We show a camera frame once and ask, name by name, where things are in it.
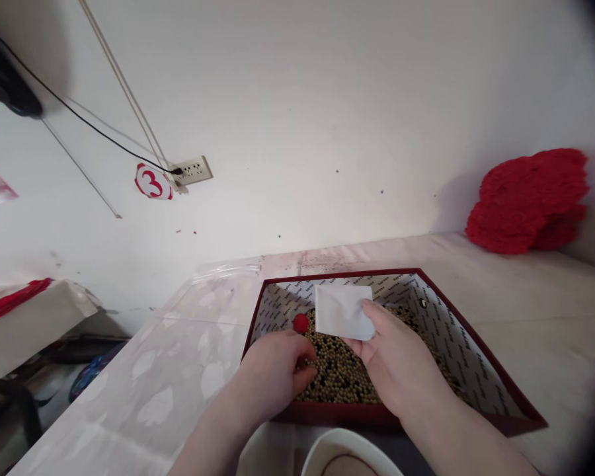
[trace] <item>red number 3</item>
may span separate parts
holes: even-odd
[[[159,189],[159,193],[154,193],[154,192],[150,192],[150,195],[152,195],[153,197],[158,197],[163,195],[163,187],[157,182],[157,178],[155,177],[154,173],[152,171],[143,171],[143,174],[141,174],[142,177],[145,176],[150,177],[150,185],[154,185],[156,188]]]

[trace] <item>patterned box lining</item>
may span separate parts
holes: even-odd
[[[478,411],[526,418],[476,342],[418,274],[384,274],[269,284],[262,295],[250,344],[268,332],[291,329],[293,318],[315,307],[315,285],[370,286],[384,306],[410,309]]]

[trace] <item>red fluffy ornament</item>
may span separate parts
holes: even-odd
[[[585,163],[577,149],[554,149],[494,167],[467,220],[469,240],[506,255],[572,241],[575,223],[586,214],[577,203],[588,192]]]

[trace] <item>white paper square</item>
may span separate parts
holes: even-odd
[[[362,299],[372,300],[370,286],[315,287],[315,330],[322,334],[370,340],[375,326],[362,310]]]

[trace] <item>number 3 sign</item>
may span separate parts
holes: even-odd
[[[146,164],[137,165],[137,178],[134,179],[142,194],[159,200],[172,200],[172,186],[165,174],[157,172]]]

